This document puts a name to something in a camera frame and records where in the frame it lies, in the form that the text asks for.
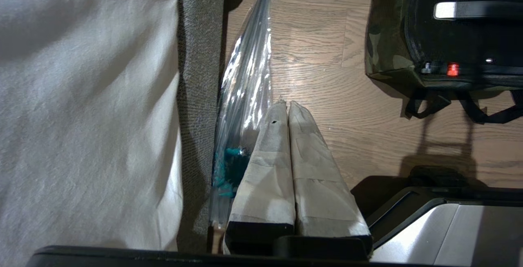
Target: metal surface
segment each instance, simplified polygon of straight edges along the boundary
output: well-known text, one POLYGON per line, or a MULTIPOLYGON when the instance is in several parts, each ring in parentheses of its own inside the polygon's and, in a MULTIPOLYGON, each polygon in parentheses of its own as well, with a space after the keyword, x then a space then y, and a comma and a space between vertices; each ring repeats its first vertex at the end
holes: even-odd
POLYGON ((523 208, 443 204, 374 250, 371 262, 518 266, 522 248, 523 208))

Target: hardwood floor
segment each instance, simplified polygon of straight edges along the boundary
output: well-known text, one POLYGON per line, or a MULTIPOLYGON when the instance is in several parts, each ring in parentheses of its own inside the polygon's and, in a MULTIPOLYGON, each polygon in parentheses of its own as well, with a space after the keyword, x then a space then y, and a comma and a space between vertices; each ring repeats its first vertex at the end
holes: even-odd
MULTIPOLYGON (((248 9, 228 17, 230 50, 248 9)), ((446 165, 490 187, 523 187, 523 118, 472 124, 459 102, 432 118, 402 117, 405 98, 364 74, 370 0, 273 0, 273 98, 298 101, 315 117, 350 188, 368 176, 405 176, 446 165)), ((509 93, 480 100, 488 113, 509 93)))

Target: umbrella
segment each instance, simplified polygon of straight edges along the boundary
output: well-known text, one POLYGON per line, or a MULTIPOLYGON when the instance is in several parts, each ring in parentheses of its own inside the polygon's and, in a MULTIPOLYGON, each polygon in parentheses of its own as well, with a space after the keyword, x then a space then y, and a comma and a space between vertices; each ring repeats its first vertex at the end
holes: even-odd
POLYGON ((217 119, 209 219, 221 226, 271 104, 270 0, 257 0, 243 24, 224 73, 217 119))

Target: black bag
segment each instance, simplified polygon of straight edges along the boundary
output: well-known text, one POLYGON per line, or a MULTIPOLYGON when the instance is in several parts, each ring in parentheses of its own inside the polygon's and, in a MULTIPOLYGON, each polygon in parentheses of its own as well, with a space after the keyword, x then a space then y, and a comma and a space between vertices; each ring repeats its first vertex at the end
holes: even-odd
POLYGON ((366 72, 414 90, 406 112, 417 118, 454 92, 474 122, 506 123, 523 115, 522 42, 523 0, 372 0, 366 72), (486 115, 474 90, 510 90, 515 105, 486 115))

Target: gray upholstery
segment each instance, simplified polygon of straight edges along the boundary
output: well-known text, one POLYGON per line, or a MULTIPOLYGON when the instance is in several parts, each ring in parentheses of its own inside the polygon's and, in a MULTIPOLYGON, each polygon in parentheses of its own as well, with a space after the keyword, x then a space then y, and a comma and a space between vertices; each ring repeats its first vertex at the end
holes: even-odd
POLYGON ((182 143, 182 252, 206 251, 224 0, 179 0, 178 111, 182 143))

